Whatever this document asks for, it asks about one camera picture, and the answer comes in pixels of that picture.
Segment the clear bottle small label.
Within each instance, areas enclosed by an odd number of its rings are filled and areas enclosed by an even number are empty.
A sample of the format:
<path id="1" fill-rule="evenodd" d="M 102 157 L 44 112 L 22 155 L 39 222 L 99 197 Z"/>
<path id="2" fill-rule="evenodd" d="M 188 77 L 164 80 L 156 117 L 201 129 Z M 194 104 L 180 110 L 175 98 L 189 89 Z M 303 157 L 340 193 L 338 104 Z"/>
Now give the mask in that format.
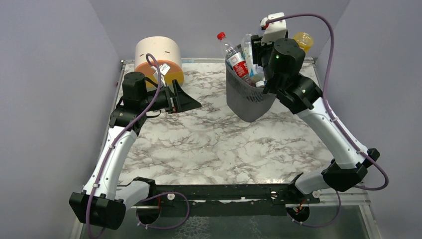
<path id="1" fill-rule="evenodd" d="M 266 80 L 264 77 L 256 77 L 255 87 L 264 88 L 266 86 Z"/>

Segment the yellow drink bottle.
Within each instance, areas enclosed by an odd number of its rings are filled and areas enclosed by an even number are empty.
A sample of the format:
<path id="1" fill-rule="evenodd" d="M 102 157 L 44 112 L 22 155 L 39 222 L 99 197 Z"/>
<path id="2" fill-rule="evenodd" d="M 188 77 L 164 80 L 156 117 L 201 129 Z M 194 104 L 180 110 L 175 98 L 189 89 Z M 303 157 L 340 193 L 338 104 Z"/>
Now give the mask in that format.
<path id="1" fill-rule="evenodd" d="M 307 53 L 314 45 L 314 39 L 306 32 L 298 32 L 292 38 L 305 53 Z"/>

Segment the grey mesh waste bin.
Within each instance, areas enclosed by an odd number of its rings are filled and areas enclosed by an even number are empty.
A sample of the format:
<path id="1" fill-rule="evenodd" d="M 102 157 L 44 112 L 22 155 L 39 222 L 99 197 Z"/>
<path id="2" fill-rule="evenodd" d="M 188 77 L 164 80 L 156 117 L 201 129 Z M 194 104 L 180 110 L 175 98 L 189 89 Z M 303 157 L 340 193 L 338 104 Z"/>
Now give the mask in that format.
<path id="1" fill-rule="evenodd" d="M 276 95 L 265 94 L 263 88 L 248 85 L 236 75 L 226 60 L 225 66 L 226 102 L 229 108 L 246 122 L 253 122 L 269 111 Z"/>

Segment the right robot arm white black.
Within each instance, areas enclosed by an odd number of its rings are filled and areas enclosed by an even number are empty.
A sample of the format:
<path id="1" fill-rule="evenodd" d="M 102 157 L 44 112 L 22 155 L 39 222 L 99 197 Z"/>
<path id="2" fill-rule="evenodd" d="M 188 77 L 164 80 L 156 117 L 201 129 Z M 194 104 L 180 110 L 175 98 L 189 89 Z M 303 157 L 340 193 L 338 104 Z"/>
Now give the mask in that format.
<path id="1" fill-rule="evenodd" d="M 289 184 L 289 192 L 299 197 L 327 188 L 345 192 L 357 186 L 380 153 L 354 138 L 335 113 L 329 111 L 320 87 L 300 73 L 304 50 L 290 38 L 263 43 L 262 37 L 254 35 L 251 44 L 253 63 L 263 67 L 266 80 L 263 92 L 274 94 L 302 119 L 333 156 L 328 166 L 296 176 Z"/>

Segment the clear bottle red label front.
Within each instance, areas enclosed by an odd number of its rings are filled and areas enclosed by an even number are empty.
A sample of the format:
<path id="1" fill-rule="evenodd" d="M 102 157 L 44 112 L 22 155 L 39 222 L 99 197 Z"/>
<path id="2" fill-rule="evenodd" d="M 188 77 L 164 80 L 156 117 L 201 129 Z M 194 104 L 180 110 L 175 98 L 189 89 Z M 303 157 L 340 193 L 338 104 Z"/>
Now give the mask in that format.
<path id="1" fill-rule="evenodd" d="M 220 32 L 217 35 L 217 38 L 220 41 L 223 56 L 229 67 L 244 82 L 250 86 L 254 86 L 254 83 L 249 76 L 246 61 L 240 50 L 228 40 L 224 32 Z"/>

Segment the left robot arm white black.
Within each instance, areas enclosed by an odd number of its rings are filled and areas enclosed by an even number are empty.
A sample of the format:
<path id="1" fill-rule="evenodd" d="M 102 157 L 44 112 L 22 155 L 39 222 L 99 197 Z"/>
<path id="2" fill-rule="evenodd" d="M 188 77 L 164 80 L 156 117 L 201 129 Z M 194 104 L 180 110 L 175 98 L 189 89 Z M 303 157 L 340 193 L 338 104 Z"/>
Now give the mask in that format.
<path id="1" fill-rule="evenodd" d="M 69 199 L 70 207 L 81 223 L 116 230 L 129 208 L 152 195 L 155 181 L 142 177 L 117 190 L 122 167 L 147 120 L 147 112 L 165 110 L 173 114 L 202 106 L 183 91 L 177 80 L 170 86 L 155 84 L 155 91 L 147 90 L 147 82 L 151 80 L 141 72 L 124 76 L 123 95 L 110 115 L 98 163 L 82 191 L 72 193 Z"/>

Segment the clear bottle white blue label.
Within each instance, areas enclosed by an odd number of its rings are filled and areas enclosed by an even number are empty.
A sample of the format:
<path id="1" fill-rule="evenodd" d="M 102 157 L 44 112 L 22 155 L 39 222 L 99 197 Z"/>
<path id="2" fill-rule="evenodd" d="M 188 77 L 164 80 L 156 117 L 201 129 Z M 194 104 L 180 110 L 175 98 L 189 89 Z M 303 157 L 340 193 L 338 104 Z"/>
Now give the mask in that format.
<path id="1" fill-rule="evenodd" d="M 246 61 L 249 77 L 252 81 L 262 81 L 264 78 L 263 68 L 253 63 L 252 57 L 252 42 L 251 36 L 253 34 L 246 34 L 241 42 L 242 53 Z"/>

